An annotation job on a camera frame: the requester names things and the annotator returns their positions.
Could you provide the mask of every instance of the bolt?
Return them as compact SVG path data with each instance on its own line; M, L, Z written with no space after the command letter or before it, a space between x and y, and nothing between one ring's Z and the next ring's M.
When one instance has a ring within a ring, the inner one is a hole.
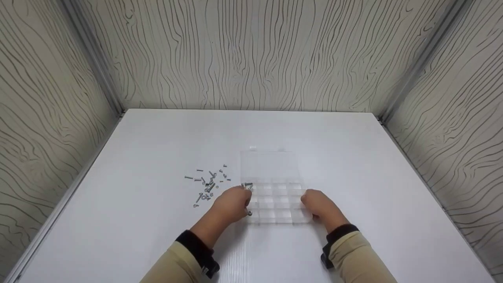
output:
M199 198L197 199L196 203L201 199L201 196L203 196L203 193L199 193Z
M211 189L215 186L215 183L213 183L209 188L207 188L208 192L211 192Z

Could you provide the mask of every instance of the white table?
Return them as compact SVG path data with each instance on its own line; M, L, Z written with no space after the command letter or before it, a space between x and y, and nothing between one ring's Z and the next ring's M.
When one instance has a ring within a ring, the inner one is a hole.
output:
M144 109L126 113L20 282L138 282L213 202L193 208L201 184L184 175L225 163L237 185L250 147L294 152L399 282L493 282L372 114ZM231 227L218 281L330 282L324 237L312 224Z

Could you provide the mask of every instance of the right hand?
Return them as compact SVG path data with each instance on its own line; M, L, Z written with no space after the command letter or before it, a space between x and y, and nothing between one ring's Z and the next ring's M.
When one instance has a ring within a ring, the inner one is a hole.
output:
M349 221L337 205L321 191L308 189L300 197L300 201L309 212L319 217L327 233L332 232L341 225L349 224Z

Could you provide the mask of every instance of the wall panel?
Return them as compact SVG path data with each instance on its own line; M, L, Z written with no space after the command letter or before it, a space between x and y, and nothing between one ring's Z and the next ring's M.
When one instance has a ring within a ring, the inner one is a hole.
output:
M0 1L0 280L115 123L55 1Z
M388 124L503 282L503 2L474 1Z
M367 111L446 1L86 0L126 107Z

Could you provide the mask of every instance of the pile of screws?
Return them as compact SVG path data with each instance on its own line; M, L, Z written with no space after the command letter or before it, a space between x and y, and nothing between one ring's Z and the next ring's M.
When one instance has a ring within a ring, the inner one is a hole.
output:
M204 172L204 170L196 169L196 172ZM218 172L222 173L224 180L227 180L227 181L231 180L230 178L227 178L226 174L223 173L223 169L218 170ZM185 176L185 179L191 179L191 180L194 180L194 182L202 182L202 184L204 186L204 193L202 193L202 192L199 193L199 197L197 198L196 203L193 205L193 207L199 206L197 203L199 202L200 199L210 200L213 197L213 193L211 192L211 190L214 187L216 187L218 189L218 186L215 186L216 181L213 181L217 177L217 173L213 173L211 171L208 171L208 173L210 174L210 179L209 179L210 181L209 182L206 182L204 177L193 178L190 176Z

